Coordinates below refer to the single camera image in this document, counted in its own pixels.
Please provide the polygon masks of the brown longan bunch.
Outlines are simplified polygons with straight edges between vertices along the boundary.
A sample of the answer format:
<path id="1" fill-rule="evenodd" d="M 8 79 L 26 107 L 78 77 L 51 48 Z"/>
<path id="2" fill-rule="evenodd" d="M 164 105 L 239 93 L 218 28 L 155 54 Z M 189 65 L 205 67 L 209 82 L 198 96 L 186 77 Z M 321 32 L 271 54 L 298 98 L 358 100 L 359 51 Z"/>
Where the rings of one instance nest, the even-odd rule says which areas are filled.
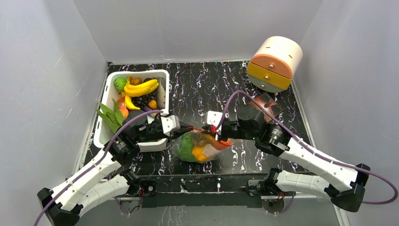
<path id="1" fill-rule="evenodd" d="M 193 146 L 211 145 L 213 138 L 209 135 L 203 134 L 200 131 L 194 131 L 190 134 Z"/>

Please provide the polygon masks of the red peach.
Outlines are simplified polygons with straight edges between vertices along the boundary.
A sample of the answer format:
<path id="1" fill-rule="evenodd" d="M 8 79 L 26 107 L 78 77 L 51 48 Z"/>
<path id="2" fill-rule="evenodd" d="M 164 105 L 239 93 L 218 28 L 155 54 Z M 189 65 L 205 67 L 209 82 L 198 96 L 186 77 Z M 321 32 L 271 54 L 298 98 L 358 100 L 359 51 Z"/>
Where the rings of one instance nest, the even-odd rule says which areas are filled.
<path id="1" fill-rule="evenodd" d="M 215 140 L 215 141 L 213 142 L 212 146 L 213 146 L 215 149 L 217 149 L 217 150 L 223 150 L 223 149 L 225 149 L 225 148 L 228 148 L 228 147 L 232 146 L 232 140 L 231 140 L 230 138 L 227 139 L 226 141 L 222 141 L 222 140 L 216 141 L 216 140 Z"/>

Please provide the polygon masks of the green lettuce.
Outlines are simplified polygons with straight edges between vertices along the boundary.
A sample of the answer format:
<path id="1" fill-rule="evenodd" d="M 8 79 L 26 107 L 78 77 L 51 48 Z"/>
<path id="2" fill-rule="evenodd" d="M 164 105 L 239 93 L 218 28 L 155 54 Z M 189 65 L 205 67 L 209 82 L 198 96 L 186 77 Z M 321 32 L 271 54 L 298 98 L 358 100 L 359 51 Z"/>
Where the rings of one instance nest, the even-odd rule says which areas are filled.
<path id="1" fill-rule="evenodd" d="M 193 139 L 190 133 L 186 133 L 178 140 L 177 157 L 182 161 L 196 162 L 196 158 L 192 154 L 194 148 Z"/>

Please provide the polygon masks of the clear zip top bag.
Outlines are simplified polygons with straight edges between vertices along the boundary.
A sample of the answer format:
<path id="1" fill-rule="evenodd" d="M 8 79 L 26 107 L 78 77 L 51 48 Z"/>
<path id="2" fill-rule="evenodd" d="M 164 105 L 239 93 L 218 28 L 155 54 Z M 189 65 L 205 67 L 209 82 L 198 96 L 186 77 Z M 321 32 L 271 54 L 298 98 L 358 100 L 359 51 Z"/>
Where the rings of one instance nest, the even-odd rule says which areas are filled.
<path id="1" fill-rule="evenodd" d="M 202 129 L 191 127 L 191 131 L 174 141 L 171 153 L 182 161 L 206 163 L 217 159 L 223 151 L 237 142 L 230 138 L 227 141 L 218 141 L 211 135 L 202 133 Z"/>

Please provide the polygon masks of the orange bell pepper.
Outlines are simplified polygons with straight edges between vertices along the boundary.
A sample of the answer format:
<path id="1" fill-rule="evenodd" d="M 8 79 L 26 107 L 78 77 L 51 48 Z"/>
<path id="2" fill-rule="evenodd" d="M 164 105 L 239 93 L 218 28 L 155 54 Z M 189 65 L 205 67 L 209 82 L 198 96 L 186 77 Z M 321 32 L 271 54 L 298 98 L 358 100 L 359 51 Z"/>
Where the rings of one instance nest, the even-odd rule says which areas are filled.
<path id="1" fill-rule="evenodd" d="M 203 150 L 205 149 L 205 146 L 195 146 L 192 149 L 192 155 L 196 159 L 197 162 L 206 162 L 208 160 L 208 157 L 203 154 Z"/>

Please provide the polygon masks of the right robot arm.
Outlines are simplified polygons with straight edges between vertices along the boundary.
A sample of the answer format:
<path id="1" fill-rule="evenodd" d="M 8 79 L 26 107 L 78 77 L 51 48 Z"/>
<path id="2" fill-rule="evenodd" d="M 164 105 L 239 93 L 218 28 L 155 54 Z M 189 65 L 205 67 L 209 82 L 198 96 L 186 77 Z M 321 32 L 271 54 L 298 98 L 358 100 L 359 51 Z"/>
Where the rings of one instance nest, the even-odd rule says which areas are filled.
<path id="1" fill-rule="evenodd" d="M 278 124 L 265 120 L 253 105 L 238 111 L 237 120 L 222 119 L 222 112 L 206 113 L 205 133 L 218 140 L 253 140 L 260 151 L 298 163 L 310 175 L 273 168 L 265 180 L 250 180 L 247 192 L 254 196 L 300 192 L 329 199 L 335 206 L 357 212 L 362 204 L 368 175 L 361 170 L 334 164 L 334 159 L 290 135 Z"/>

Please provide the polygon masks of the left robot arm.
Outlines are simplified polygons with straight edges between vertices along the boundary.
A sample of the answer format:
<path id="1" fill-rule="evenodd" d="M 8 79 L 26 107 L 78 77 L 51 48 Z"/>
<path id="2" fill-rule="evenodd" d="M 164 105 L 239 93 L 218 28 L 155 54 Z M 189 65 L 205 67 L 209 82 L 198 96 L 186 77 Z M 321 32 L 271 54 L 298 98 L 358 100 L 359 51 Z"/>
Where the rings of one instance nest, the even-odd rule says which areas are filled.
<path id="1" fill-rule="evenodd" d="M 46 216 L 53 226 L 74 226 L 86 212 L 107 200 L 140 193 L 141 180 L 129 170 L 106 182 L 102 179 L 132 160 L 141 151 L 141 143 L 177 139 L 192 131 L 191 125 L 161 110 L 155 110 L 157 117 L 148 122 L 151 113 L 138 111 L 133 118 L 124 120 L 105 147 L 83 168 L 60 185 L 41 189 L 37 197 L 42 210 L 34 225 Z"/>

